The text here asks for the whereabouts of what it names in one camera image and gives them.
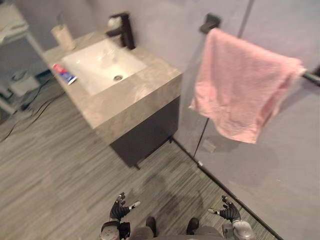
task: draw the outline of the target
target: faucet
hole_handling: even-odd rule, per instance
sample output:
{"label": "faucet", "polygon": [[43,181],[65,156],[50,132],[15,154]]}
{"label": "faucet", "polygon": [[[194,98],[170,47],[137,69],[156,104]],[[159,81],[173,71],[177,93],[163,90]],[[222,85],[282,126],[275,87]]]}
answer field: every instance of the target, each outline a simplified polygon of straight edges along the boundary
{"label": "faucet", "polygon": [[116,29],[107,31],[105,34],[109,37],[121,35],[120,36],[121,45],[131,50],[135,49],[136,46],[135,46],[134,36],[132,34],[131,24],[129,20],[129,13],[121,12],[115,15],[111,15],[110,19],[112,18],[121,18],[121,26]]}

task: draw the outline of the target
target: wood-look floor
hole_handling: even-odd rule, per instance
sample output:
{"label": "wood-look floor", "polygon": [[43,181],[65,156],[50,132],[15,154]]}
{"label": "wood-look floor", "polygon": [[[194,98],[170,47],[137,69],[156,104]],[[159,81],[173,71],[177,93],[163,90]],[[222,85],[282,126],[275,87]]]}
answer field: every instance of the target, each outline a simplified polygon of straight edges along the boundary
{"label": "wood-look floor", "polygon": [[[55,82],[48,84],[32,107],[61,91]],[[14,118],[0,126],[0,138],[13,123]],[[224,191],[177,145],[165,143],[140,167],[127,167],[62,96],[27,130],[0,143],[0,239],[95,240],[121,192],[128,204],[142,202],[124,218],[131,230],[148,215],[155,216],[160,235],[184,233],[191,217],[221,230],[225,220],[207,208],[221,208]],[[258,239],[274,239],[241,213]]]}

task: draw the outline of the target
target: white sink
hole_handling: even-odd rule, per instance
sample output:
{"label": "white sink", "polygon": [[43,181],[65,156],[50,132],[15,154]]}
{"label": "white sink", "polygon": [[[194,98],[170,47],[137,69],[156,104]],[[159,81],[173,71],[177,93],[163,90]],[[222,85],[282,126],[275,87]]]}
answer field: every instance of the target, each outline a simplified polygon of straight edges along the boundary
{"label": "white sink", "polygon": [[65,56],[62,62],[90,95],[102,92],[146,67],[127,48],[120,48],[109,39]]}

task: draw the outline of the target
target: toothpaste tube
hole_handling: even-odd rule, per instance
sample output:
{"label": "toothpaste tube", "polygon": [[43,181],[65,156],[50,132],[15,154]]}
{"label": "toothpaste tube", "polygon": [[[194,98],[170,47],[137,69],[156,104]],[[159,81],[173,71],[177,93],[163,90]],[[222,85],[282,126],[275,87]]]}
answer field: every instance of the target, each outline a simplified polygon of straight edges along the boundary
{"label": "toothpaste tube", "polygon": [[60,64],[54,64],[52,68],[60,75],[60,77],[68,84],[72,84],[77,77],[73,76],[70,72],[68,72],[63,66]]}

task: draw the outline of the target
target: towel bar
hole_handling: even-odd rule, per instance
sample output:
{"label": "towel bar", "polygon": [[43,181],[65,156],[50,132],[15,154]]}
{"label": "towel bar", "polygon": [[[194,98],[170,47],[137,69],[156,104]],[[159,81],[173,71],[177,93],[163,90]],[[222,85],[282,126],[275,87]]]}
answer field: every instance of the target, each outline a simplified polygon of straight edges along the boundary
{"label": "towel bar", "polygon": [[[205,18],[205,22],[203,25],[200,27],[200,32],[204,34],[208,34],[211,29],[214,28],[219,28],[221,23],[221,18],[213,15],[212,13],[208,13]],[[306,71],[302,77],[305,79],[309,80],[310,82],[316,84],[317,86],[320,86],[320,77],[318,76],[319,74],[315,75],[312,74],[311,72]]]}

